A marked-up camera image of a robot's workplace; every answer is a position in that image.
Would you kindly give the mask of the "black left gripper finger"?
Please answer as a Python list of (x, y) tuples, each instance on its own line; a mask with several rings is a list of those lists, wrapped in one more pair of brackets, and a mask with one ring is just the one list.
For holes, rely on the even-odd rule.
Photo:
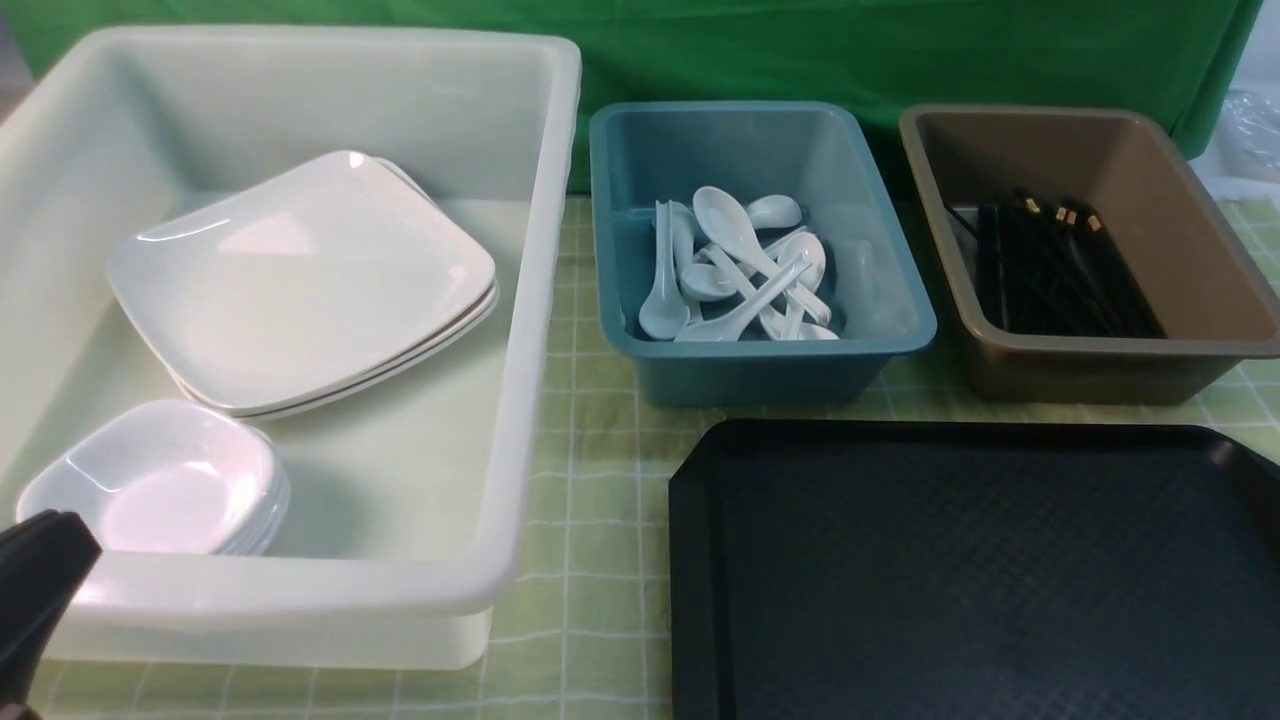
[(40, 511), (1, 533), (1, 705), (27, 706), (45, 648), (101, 553), (77, 512)]

